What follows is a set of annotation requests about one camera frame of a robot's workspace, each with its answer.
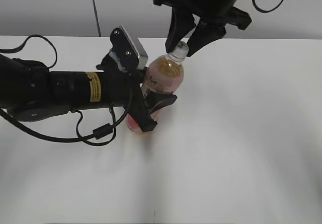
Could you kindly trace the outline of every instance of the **black cable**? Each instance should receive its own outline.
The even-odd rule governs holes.
[[[131,107],[131,104],[132,104],[132,99],[133,99],[133,93],[132,93],[132,87],[130,85],[130,97],[129,97],[129,102],[127,104],[127,107],[126,107],[125,111],[123,112],[122,116],[119,118],[119,120],[117,120],[115,123],[113,123],[111,125],[111,128],[117,127],[126,118],[126,115],[130,111],[130,107]]]
[[[97,31],[99,33],[99,37],[101,37],[101,28],[100,28],[100,23],[99,23],[99,19],[97,17],[97,10],[96,10],[96,4],[95,4],[95,0],[92,0],[93,3],[93,8],[94,8],[94,14],[95,14],[95,20],[96,20],[96,27],[97,27]]]
[[[274,7],[273,9],[271,9],[271,10],[264,10],[264,9],[261,9],[259,6],[257,6],[257,4],[256,4],[256,1],[255,1],[255,0],[252,0],[252,1],[253,1],[253,5],[254,5],[255,9],[256,9],[257,11],[259,11],[259,12],[263,13],[263,14],[270,13],[270,12],[272,12],[272,11],[274,11],[274,10],[278,9],[278,8],[282,5],[282,3],[284,2],[284,0],[282,0],[282,1],[280,1],[280,3],[279,3],[279,4],[277,4],[277,6],[276,6],[276,7]]]
[[[16,47],[16,48],[13,48],[13,49],[0,49],[0,53],[3,53],[3,54],[13,54],[13,53],[17,53],[17,52],[21,51],[25,47],[27,41],[29,39],[33,38],[33,37],[37,37],[37,38],[41,38],[41,39],[45,40],[54,49],[54,51],[55,51],[55,62],[51,66],[47,66],[48,69],[53,68],[56,65],[57,59],[58,59],[57,50],[56,50],[55,46],[50,42],[49,39],[47,39],[46,37],[44,37],[42,35],[39,35],[39,34],[32,34],[32,35],[28,36],[25,39],[25,41],[21,45],[19,45],[18,47]]]
[[[83,120],[83,113],[79,110],[75,111],[77,113],[79,113],[81,116],[77,122],[77,125],[76,125],[76,134],[78,137],[82,137],[82,135],[79,133],[79,130],[78,130],[78,127],[79,127],[79,124],[80,122]],[[112,119],[113,119],[113,123],[115,123],[116,121],[116,118],[115,118],[115,112],[114,112],[114,108],[113,107],[110,107],[110,113],[111,113],[111,116],[112,116]],[[91,146],[105,146],[107,144],[109,144],[110,142],[112,142],[116,137],[116,128],[113,129],[113,136],[111,137],[110,140],[106,141],[106,142],[90,142],[88,140],[83,140],[84,143],[88,144],[88,145],[91,145]]]
[[[40,134],[38,132],[35,132],[34,130],[31,130],[30,128],[26,127],[25,125],[18,122],[15,118],[10,116],[8,113],[6,113],[3,109],[0,108],[0,116],[3,117],[5,120],[7,120],[9,123],[11,123],[13,126],[17,127],[21,131],[34,136],[36,138],[45,140],[45,141],[51,141],[51,142],[80,142],[88,139],[94,138],[94,134],[90,134],[85,137],[77,137],[77,138],[60,138],[60,137],[50,137],[43,134]]]

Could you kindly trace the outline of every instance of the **plastic bottle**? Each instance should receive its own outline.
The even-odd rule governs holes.
[[[183,81],[182,62],[185,60],[189,52],[188,45],[180,41],[173,52],[162,55],[153,61],[145,74],[142,85],[142,94],[145,98],[150,91],[172,94]],[[162,109],[151,114],[154,121],[157,121]],[[143,134],[135,120],[128,115],[127,126],[130,130],[137,134]]]

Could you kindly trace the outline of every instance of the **white table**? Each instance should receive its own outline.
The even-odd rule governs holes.
[[[0,48],[25,37],[2,36]],[[94,71],[109,38],[49,37],[54,70]],[[141,39],[150,61],[164,39]],[[51,143],[0,120],[0,223],[322,223],[322,41],[224,39],[185,61],[153,134]],[[32,39],[10,57],[52,64]],[[110,122],[84,111],[82,133]],[[78,114],[27,124],[74,137]]]

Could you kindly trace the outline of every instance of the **bottle neck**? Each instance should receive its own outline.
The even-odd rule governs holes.
[[[166,59],[172,61],[174,64],[181,65],[185,59],[179,59],[175,57],[172,53],[166,54]]]

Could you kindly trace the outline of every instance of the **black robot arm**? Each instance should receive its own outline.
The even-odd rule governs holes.
[[[177,97],[151,92],[144,99],[140,84],[148,59],[145,50],[122,26],[112,31],[111,42],[113,47],[97,65],[100,70],[97,72],[50,71],[41,62],[9,59],[0,54],[0,108],[8,113],[2,110],[1,116],[25,131],[17,122],[40,121],[69,111],[123,107],[125,112],[118,121],[94,129],[91,137],[99,139],[112,133],[127,113],[143,132],[152,131],[157,123],[150,114],[173,104]],[[57,138],[42,139],[59,141]]]
[[[172,7],[172,18],[166,41],[166,51],[171,52],[179,41],[194,28],[189,38],[188,56],[193,55],[205,45],[221,39],[226,34],[225,25],[237,26],[245,30],[252,22],[248,13],[235,8],[237,0],[153,0],[155,5]],[[284,0],[272,10],[259,8],[253,0],[253,5],[261,13],[269,13],[277,9]],[[193,15],[200,17],[198,25]]]

